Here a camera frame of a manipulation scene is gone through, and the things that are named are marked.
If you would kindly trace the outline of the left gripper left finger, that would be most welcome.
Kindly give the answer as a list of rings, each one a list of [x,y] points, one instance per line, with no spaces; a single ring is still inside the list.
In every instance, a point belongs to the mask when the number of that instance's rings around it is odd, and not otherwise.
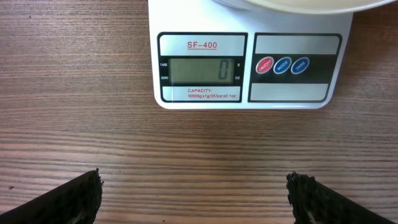
[[[91,170],[1,214],[1,223],[93,223],[101,206],[103,181]]]

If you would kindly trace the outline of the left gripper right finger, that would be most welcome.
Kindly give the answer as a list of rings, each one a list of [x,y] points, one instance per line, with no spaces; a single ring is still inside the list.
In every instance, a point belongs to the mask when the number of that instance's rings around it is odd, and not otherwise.
[[[295,224],[394,224],[343,195],[293,172],[286,176]]]

